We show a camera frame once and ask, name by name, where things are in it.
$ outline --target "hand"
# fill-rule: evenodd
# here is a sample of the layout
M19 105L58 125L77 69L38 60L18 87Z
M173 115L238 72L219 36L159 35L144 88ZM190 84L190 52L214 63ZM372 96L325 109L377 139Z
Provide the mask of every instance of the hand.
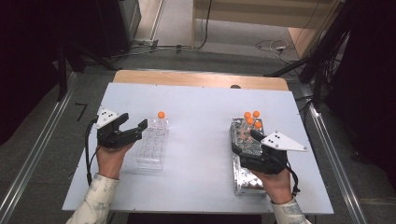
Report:
M284 169L277 175L265 175L252 170L250 170L250 172L262 181L264 189L267 191L273 203L283 204L292 200L290 172L287 169Z
M120 178L120 169L123 163L126 152L134 145L134 143L126 145L125 147L115 149L108 149L99 147L96 152L96 159L98 160L99 175L111 178Z

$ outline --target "white table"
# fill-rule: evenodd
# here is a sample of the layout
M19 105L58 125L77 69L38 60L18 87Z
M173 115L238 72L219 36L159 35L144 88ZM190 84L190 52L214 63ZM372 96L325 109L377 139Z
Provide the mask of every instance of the white table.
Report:
M229 128L234 117L260 110L267 133L279 130L308 146L288 152L302 192L297 200L306 214L332 214L329 196L308 143L298 108L289 91L110 83L102 106L130 119L131 129L163 110L170 120L163 170L145 172L134 164L134 148L125 158L120 186L111 206L125 212L261 214L272 212L265 196L234 196ZM94 151L96 131L90 137ZM97 164L92 165L92 173ZM81 155L63 210L75 210L88 188Z

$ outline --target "tabletop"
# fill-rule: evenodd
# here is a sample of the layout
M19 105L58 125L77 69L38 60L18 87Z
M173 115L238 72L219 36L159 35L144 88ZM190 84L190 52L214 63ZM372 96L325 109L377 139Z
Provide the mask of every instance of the tabletop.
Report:
M308 152L288 152L293 170L299 176L302 192L297 200L303 212L332 214L329 196L292 93L286 90L286 82L282 78L250 78L254 81L224 74L119 71L114 82L107 86L102 106L120 113L128 112L130 119L121 126L128 129L163 110L169 118L169 134L161 171L138 169L134 162L136 153L134 147L131 148L121 169L121 182L111 209L194 214L272 212L270 199L265 195L235 196L233 188L229 133L232 118L242 116L245 111L260 110L267 133L281 131L308 147ZM277 83L276 88L280 89L229 88L230 85L260 87L269 85L267 81ZM170 83L176 86L163 85ZM95 136L96 130L92 130L91 153L96 144ZM88 187L84 162L82 153L63 210L76 209L84 197ZM97 172L95 160L92 172Z

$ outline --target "clear plastic tray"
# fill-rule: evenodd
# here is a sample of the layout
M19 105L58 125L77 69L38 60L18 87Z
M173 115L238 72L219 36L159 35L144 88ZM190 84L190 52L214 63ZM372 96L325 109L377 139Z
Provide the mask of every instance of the clear plastic tray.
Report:
M167 138L168 120L162 126L159 119L148 118L148 127L142 132L139 149L135 154L138 168L162 170Z

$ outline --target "aluminum rail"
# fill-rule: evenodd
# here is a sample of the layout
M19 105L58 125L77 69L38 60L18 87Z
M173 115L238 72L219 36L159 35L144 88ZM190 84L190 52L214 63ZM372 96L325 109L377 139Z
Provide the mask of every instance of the aluminum rail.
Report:
M302 86L302 91L304 96L312 95L312 91L307 84ZM334 145L332 144L332 139L327 132L322 116L317 113L313 105L309 106L309 111L318 130L320 140L323 144L330 165L332 166L332 171L334 172L335 179L337 180L338 186L340 187L341 193L343 194L346 207L349 210L349 214L353 220L353 223L367 224L368 221L363 213L359 199L356 196L355 191L347 177L347 173L343 164L338 158L337 152L334 148Z

